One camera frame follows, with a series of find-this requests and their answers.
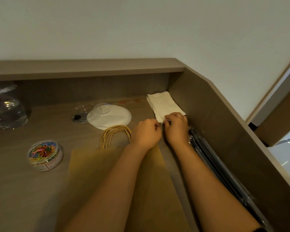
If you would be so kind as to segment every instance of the forearm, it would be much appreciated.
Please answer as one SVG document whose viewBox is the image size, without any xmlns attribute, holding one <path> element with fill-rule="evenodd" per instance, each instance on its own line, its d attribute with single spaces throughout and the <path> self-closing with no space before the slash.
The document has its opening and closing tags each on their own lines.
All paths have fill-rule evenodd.
<svg viewBox="0 0 290 232">
<path fill-rule="evenodd" d="M 128 145 L 66 232 L 124 231 L 137 173 L 145 154 L 145 150 Z"/>
<path fill-rule="evenodd" d="M 251 232 L 259 227 L 189 144 L 173 148 L 205 232 Z"/>
</svg>

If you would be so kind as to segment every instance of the wooden tabletop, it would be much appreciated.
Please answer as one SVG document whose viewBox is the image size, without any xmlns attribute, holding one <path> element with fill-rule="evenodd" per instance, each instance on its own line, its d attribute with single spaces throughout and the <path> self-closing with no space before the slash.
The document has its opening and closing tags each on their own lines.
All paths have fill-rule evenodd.
<svg viewBox="0 0 290 232">
<path fill-rule="evenodd" d="M 141 120 L 154 118 L 146 100 L 116 105 L 131 112 L 130 128 Z M 83 147 L 100 148 L 102 130 L 90 124 L 72 122 L 75 107 L 75 104 L 35 107 L 24 126 L 14 130 L 0 129 L 0 231 L 54 230 L 71 151 Z M 28 164 L 26 154 L 31 145 L 42 140 L 57 141 L 63 148 L 64 158 L 54 169 L 37 172 Z M 112 139 L 112 146 L 127 143 L 124 133 L 117 133 Z M 159 148 L 189 225 L 192 231 L 198 231 L 176 158 L 163 139 Z"/>
</svg>

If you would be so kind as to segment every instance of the black sleeve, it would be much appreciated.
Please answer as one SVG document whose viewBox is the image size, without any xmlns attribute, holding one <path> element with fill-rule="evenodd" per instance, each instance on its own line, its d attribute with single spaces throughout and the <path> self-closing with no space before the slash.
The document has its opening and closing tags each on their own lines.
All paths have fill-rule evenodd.
<svg viewBox="0 0 290 232">
<path fill-rule="evenodd" d="M 263 229 L 263 228 L 259 228 L 259 229 L 256 229 L 255 231 L 253 231 L 253 232 L 266 232 L 266 230 L 265 229 Z"/>
</svg>

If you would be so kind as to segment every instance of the person's right arm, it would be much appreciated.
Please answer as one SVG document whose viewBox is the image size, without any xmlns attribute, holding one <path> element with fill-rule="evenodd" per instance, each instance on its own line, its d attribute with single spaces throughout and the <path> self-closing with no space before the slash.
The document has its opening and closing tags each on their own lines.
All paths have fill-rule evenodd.
<svg viewBox="0 0 290 232">
<path fill-rule="evenodd" d="M 188 121 L 181 113 L 164 120 L 167 141 L 174 149 L 205 232 L 252 232 L 259 223 L 224 187 L 188 143 Z"/>
</svg>

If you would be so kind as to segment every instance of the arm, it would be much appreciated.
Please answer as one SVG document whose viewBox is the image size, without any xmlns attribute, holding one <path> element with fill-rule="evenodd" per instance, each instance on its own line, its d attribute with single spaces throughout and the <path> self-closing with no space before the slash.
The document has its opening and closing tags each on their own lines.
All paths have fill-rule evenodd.
<svg viewBox="0 0 290 232">
<path fill-rule="evenodd" d="M 205 232 L 252 232 L 258 222 L 224 187 L 188 143 L 188 121 L 180 113 L 165 116 L 166 137 L 174 149 Z"/>
<path fill-rule="evenodd" d="M 161 135 L 155 119 L 141 121 L 134 128 L 131 143 L 65 232 L 124 231 L 139 166 Z"/>
</svg>

